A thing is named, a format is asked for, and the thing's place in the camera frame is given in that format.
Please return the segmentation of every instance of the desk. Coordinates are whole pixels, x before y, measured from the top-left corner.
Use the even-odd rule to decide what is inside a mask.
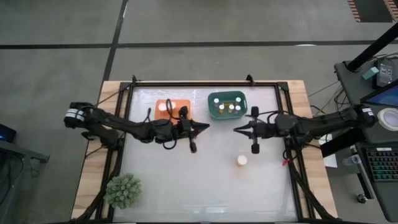
[[[290,90],[290,98],[292,101],[292,106],[294,113],[299,116],[311,117],[311,110],[308,103],[307,93],[305,91],[303,81],[284,81],[288,82]],[[107,98],[109,95],[117,92],[119,90],[120,82],[104,82],[101,95],[99,100]],[[116,101],[118,96],[115,95],[99,105],[99,108],[109,112],[114,113],[116,107]],[[122,115],[123,108],[126,105],[126,97],[123,99],[122,103]],[[97,148],[99,148],[100,143],[92,141],[88,145],[86,153],[89,153]],[[305,168],[307,172],[307,178],[311,190],[320,201],[320,203],[328,210],[330,214],[337,217],[335,203],[333,196],[331,194],[330,185],[328,177],[326,174],[325,165],[323,163],[322,154],[319,149],[314,147],[308,147],[303,150],[303,158],[305,163]],[[78,186],[75,204],[73,206],[72,218],[76,218],[81,215],[86,207],[94,199],[95,195],[98,193],[101,185],[101,180],[103,176],[104,163],[106,160],[106,149],[101,149],[98,152],[92,154],[88,157],[82,168],[82,173],[80,177],[80,183]],[[308,210],[305,204],[305,199],[303,194],[300,192],[300,198],[303,208],[304,217],[308,217]],[[107,209],[103,210],[103,217],[106,216]]]
[[[366,62],[357,72],[353,73],[346,68],[344,63],[338,63],[335,65],[337,77],[346,92],[347,99],[351,106],[361,104],[361,98],[374,91],[372,89],[371,79],[365,80],[362,78],[362,74],[367,72],[373,66],[373,62]],[[372,109],[375,116],[377,116],[380,110],[385,108],[385,106],[381,105],[365,105]],[[398,145],[398,134],[393,131],[388,131],[378,122],[371,128],[362,128],[361,132],[363,133],[363,136],[360,137],[361,140],[356,144],[356,148],[363,161],[367,161],[365,156],[367,147],[397,147]],[[368,177],[370,177],[369,180],[371,180],[372,174],[369,165],[367,162],[364,162],[363,166]],[[395,189],[398,187],[398,183],[373,182],[372,180],[370,183],[377,199],[379,200],[384,216],[390,222],[398,221],[398,213],[396,212],[398,195],[395,194]]]

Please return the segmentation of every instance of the paper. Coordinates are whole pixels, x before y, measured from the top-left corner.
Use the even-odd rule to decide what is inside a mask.
[[[331,140],[332,140],[331,134],[324,135],[319,139],[319,145],[322,145],[322,144],[326,143],[327,141],[331,141]],[[326,167],[337,168],[337,160],[336,160],[335,154],[332,154],[328,157],[323,158],[323,162],[325,163]]]

